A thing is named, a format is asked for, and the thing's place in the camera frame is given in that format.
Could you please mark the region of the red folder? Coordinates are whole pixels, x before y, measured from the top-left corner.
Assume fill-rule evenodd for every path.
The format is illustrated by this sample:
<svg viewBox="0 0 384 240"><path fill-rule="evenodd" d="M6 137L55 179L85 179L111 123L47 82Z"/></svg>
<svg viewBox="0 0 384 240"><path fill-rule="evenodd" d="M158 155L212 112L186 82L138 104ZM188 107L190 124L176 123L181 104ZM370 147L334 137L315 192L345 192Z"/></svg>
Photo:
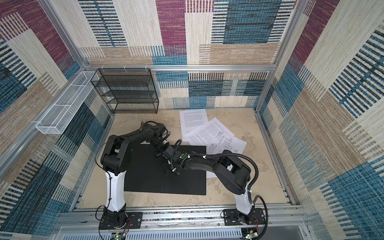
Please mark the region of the red folder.
<svg viewBox="0 0 384 240"><path fill-rule="evenodd" d="M125 176L124 191L140 193L162 193L200 195L207 194L205 171L187 171L180 175L167 175L168 161L155 156L153 147L137 146Z"/></svg>

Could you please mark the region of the diagram sheet top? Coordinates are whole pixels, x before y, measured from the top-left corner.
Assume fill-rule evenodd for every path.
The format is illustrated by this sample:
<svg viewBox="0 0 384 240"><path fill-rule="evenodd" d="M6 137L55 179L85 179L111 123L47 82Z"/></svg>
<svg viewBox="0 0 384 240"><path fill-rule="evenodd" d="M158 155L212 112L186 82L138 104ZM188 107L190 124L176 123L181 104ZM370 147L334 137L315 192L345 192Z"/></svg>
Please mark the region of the diagram sheet top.
<svg viewBox="0 0 384 240"><path fill-rule="evenodd" d="M232 153L242 154L247 143L234 136L219 132L212 142L207 146L206 153L209 155L220 154L224 150Z"/></svg>

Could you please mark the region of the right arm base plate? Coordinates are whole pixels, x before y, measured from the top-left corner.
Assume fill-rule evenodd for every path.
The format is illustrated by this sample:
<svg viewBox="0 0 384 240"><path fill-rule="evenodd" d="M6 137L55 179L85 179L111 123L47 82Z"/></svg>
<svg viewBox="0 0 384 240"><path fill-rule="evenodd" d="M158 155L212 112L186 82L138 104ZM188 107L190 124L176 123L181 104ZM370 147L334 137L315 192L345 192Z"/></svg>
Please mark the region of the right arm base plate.
<svg viewBox="0 0 384 240"><path fill-rule="evenodd" d="M264 225L267 222L266 214L261 208L252 208L248 215L242 214L236 209L225 209L222 211L221 217L226 226Z"/></svg>

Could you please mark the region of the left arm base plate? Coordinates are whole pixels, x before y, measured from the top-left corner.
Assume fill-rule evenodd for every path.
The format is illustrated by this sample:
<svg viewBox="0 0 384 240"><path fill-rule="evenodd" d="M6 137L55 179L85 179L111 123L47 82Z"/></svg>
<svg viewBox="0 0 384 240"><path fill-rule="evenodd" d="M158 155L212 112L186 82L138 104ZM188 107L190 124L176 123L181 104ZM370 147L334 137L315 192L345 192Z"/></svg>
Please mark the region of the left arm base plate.
<svg viewBox="0 0 384 240"><path fill-rule="evenodd" d="M111 212L103 213L99 229L100 230L128 230L139 229L142 224L142 212Z"/></svg>

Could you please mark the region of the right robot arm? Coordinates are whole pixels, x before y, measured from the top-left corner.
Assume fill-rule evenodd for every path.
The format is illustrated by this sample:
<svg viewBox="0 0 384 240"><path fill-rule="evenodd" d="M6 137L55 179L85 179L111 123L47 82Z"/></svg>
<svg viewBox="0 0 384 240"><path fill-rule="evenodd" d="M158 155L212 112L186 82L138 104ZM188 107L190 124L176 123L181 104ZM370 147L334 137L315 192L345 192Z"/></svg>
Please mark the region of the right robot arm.
<svg viewBox="0 0 384 240"><path fill-rule="evenodd" d="M259 176L256 163L247 156L229 150L209 155L193 151L181 152L179 147L180 143L173 147L168 142L160 146L159 155L168 161L165 166L166 175L181 175L193 170L214 173L224 187L234 194L237 221L243 225L250 224L254 209L251 187Z"/></svg>

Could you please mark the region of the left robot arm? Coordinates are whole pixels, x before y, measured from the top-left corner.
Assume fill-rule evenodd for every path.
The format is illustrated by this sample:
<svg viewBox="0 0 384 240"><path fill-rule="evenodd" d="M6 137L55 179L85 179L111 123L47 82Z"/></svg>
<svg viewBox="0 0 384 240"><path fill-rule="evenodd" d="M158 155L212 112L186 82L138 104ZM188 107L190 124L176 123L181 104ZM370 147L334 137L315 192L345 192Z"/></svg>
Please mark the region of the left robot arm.
<svg viewBox="0 0 384 240"><path fill-rule="evenodd" d="M133 149L143 142L150 143L156 150L164 149L168 133L164 124L154 121L142 122L141 127L125 135L111 135L101 157L101 165L107 178L107 202L101 221L113 228L125 226L126 202L124 199L125 176L132 160Z"/></svg>

